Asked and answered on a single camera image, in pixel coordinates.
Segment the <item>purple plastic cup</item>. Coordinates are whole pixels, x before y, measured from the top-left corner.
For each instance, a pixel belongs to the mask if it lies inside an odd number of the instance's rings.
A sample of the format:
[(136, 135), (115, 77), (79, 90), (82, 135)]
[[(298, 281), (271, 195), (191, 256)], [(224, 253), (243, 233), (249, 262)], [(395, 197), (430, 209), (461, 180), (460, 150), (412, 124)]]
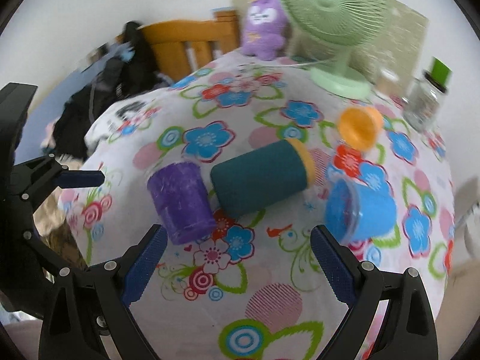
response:
[(171, 163), (154, 172), (146, 186), (174, 245), (196, 242), (215, 230), (208, 191), (196, 163)]

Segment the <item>blue plastic cup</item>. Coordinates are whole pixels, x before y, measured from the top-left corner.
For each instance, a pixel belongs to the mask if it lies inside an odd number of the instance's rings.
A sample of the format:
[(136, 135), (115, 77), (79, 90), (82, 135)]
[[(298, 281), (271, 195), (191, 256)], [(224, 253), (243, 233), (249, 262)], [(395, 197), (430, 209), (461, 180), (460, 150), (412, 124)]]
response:
[(388, 193), (340, 177), (325, 206), (324, 224), (341, 245), (385, 236), (396, 223), (395, 200)]

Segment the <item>dark green yellow-rimmed cup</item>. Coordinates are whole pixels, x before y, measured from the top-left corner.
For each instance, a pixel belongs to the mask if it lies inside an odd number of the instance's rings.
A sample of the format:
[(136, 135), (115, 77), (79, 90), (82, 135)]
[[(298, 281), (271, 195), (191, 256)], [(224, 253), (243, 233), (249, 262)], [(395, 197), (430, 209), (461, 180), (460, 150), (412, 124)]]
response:
[(311, 187), (316, 167), (306, 145), (287, 138), (216, 164), (210, 177), (220, 207), (237, 218)]

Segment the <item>orange plastic cup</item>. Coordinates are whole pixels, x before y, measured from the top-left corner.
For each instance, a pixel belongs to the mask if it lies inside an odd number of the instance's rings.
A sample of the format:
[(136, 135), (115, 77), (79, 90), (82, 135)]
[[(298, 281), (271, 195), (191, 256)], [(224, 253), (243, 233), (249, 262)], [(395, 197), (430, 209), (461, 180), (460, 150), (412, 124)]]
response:
[(341, 139), (360, 152), (371, 150), (383, 128), (382, 114), (372, 106), (346, 108), (337, 118)]

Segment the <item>white standing fan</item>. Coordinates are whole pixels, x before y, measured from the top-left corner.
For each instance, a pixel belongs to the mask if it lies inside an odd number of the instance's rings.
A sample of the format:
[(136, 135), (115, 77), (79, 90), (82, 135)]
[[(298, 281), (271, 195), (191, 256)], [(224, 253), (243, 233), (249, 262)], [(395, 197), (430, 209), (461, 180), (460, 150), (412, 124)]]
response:
[(479, 178), (470, 178), (455, 192), (453, 262), (459, 267), (479, 260)]

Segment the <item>dark clothes pile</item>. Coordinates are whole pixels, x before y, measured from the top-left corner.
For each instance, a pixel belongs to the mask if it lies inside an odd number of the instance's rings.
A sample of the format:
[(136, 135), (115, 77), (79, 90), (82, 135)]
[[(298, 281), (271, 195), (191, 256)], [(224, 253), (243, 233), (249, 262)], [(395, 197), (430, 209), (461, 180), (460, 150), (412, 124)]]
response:
[(127, 46), (109, 58), (103, 70), (66, 101), (63, 113), (53, 123), (52, 133), (41, 144), (44, 154), (86, 160), (85, 135), (109, 106), (173, 85), (173, 80), (160, 72), (140, 27), (138, 22), (128, 22), (122, 33), (122, 42)]

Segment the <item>floral tablecloth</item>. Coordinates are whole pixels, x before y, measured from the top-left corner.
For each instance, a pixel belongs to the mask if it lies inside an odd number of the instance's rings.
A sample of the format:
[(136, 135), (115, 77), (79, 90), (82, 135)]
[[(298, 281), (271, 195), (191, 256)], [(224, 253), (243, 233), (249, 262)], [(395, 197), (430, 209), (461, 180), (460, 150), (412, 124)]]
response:
[(439, 135), (422, 136), (397, 106), (372, 97), (384, 125), (358, 153), (338, 141), (338, 115), (352, 105), (315, 85), (287, 59), (261, 63), (238, 52), (110, 107), (87, 133), (85, 169), (104, 184), (62, 193), (61, 207), (90, 264), (122, 255), (158, 221), (146, 187), (152, 172), (192, 161), (213, 166), (283, 138), (308, 147), (310, 189), (276, 205), (229, 217), (210, 195), (217, 226), (200, 241), (170, 245), (132, 314), (162, 359), (314, 359), (346, 313), (310, 248), (336, 173), (388, 194), (394, 226), (351, 244), (389, 272), (416, 268), (439, 313), (452, 251), (451, 173)]

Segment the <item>orange wooden chair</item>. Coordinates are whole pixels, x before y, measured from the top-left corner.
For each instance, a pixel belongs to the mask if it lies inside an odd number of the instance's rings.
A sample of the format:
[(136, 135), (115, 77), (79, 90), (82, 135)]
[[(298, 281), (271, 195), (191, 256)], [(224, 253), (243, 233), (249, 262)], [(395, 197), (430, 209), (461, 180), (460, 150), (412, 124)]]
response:
[(210, 20), (174, 19), (138, 28), (160, 72), (180, 80), (240, 47), (239, 15), (220, 8)]

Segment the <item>glass jar green lid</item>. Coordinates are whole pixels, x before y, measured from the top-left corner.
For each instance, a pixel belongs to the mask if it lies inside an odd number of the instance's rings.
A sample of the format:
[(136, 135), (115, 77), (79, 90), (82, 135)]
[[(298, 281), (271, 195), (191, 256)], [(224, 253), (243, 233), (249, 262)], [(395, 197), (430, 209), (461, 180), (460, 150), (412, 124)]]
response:
[(448, 93), (451, 69), (437, 58), (433, 58), (423, 76), (414, 80), (412, 88), (404, 98), (403, 118), (419, 133), (429, 129)]

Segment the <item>purple plush toy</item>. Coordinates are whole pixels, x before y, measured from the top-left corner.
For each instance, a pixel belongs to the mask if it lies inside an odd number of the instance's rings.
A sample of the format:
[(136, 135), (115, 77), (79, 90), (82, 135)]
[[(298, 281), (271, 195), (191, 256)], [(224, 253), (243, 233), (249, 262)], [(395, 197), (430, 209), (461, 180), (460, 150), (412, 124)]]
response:
[(280, 0), (254, 0), (244, 18), (241, 52), (264, 61), (274, 60), (285, 46), (287, 24)]

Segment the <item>cotton swab container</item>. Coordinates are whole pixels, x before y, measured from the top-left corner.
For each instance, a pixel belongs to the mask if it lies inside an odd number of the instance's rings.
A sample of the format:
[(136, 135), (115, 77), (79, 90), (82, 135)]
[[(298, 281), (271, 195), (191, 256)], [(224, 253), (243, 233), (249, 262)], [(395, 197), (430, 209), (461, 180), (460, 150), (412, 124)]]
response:
[(396, 89), (400, 77), (390, 69), (381, 67), (377, 74), (374, 92), (382, 98), (389, 98)]

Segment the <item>green patterned board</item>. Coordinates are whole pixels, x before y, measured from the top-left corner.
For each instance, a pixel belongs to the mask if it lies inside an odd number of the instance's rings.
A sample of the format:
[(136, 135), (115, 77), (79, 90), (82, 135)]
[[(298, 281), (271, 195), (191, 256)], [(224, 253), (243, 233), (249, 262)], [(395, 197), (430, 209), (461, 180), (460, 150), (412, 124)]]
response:
[[(231, 0), (240, 20), (244, 20), (252, 1)], [(411, 84), (429, 21), (397, 0), (390, 0), (390, 8), (387, 28), (374, 41), (355, 47), (349, 65), (372, 83), (377, 81), (382, 69), (393, 72), (398, 81), (391, 87), (391, 93), (400, 96), (405, 94)], [(291, 25), (286, 27), (285, 36), (285, 55), (331, 60), (336, 54), (335, 49), (314, 41)]]

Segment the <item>green desk fan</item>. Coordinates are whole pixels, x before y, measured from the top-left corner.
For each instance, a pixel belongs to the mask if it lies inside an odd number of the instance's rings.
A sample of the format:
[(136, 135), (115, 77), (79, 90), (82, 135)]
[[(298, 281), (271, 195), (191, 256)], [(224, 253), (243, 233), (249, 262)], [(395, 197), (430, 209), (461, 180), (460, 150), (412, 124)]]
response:
[(310, 69), (320, 88), (357, 101), (367, 98), (371, 84), (349, 67), (352, 50), (373, 41), (386, 27), (388, 0), (281, 0), (291, 23), (312, 40), (335, 51), (329, 64)]

